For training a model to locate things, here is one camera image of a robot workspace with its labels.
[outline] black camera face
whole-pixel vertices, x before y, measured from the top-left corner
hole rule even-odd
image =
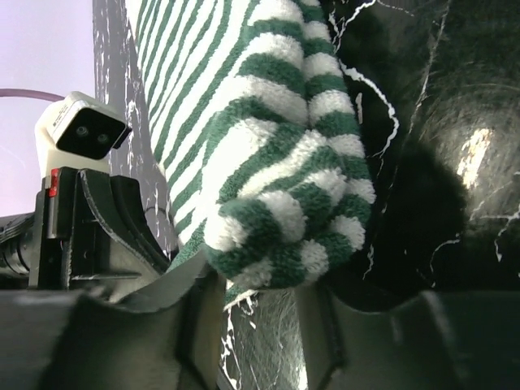
[[[80,110],[56,142],[64,152],[94,160],[104,158],[112,148],[119,148],[128,134],[125,123],[90,108]]]

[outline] green and white striped towel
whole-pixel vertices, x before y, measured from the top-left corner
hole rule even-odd
[[[181,251],[253,290],[314,282],[363,245],[374,189],[317,0],[144,0],[151,144]]]

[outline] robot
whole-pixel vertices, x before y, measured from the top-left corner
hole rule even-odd
[[[79,92],[36,124],[35,211],[0,219],[3,388],[232,389],[219,369],[226,281],[203,253],[169,270],[139,184],[109,174],[131,131]],[[335,270],[296,296],[309,390],[520,386],[518,293],[403,301]]]

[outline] camera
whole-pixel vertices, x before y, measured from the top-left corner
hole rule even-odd
[[[69,93],[47,107],[36,124],[41,177],[60,167],[108,172],[106,156],[131,131],[112,107],[81,92]]]

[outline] black marble countertop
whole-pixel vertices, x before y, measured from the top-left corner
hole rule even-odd
[[[378,195],[351,270],[403,299],[429,288],[518,289],[520,0],[321,3]],[[174,211],[150,153],[124,6],[93,4],[97,97],[135,130],[112,169],[141,182],[150,227],[169,251]],[[235,388],[306,389],[291,292],[251,297],[224,316]]]

